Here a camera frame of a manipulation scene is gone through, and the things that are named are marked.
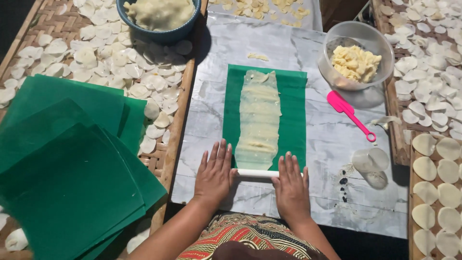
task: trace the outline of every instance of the hand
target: hand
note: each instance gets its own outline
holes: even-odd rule
[[[231,170],[231,144],[226,146],[226,140],[221,144],[215,142],[207,161],[208,151],[202,156],[201,165],[197,171],[194,198],[204,202],[213,212],[218,209],[220,202],[225,199],[237,175],[237,169]]]
[[[276,205],[279,215],[289,226],[311,219],[308,168],[303,168],[303,177],[297,157],[291,152],[279,158],[279,178],[272,177],[276,190]]]

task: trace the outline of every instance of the patterned skirt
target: patterned skirt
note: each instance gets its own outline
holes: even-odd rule
[[[177,259],[209,260],[215,249],[228,241],[238,241],[252,249],[278,249],[301,260],[327,259],[316,247],[297,238],[277,220],[241,213],[215,216],[199,239]]]

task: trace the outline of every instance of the pink spatula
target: pink spatula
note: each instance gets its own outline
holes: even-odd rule
[[[361,129],[361,131],[363,133],[366,134],[366,138],[369,142],[375,142],[376,140],[376,136],[373,132],[369,131],[364,125],[363,123],[361,123],[355,116],[354,116],[354,109],[353,107],[348,104],[348,102],[346,100],[343,99],[342,96],[340,96],[340,94],[333,90],[331,92],[329,92],[329,94],[327,94],[327,102],[329,102],[329,104],[338,112],[338,113],[342,113],[344,112],[352,121],[353,123],[355,123],[359,129]]]

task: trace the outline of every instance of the person's left hand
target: person's left hand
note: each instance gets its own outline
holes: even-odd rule
[[[201,165],[197,171],[193,199],[204,202],[215,212],[220,202],[225,199],[237,175],[237,169],[231,170],[231,144],[226,140],[215,142],[207,161],[208,151],[202,155]]]

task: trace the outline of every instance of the stack of green plastic sheets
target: stack of green plastic sheets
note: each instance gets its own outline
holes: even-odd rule
[[[166,190],[137,158],[146,101],[27,77],[0,124],[0,205],[36,260],[95,259]]]

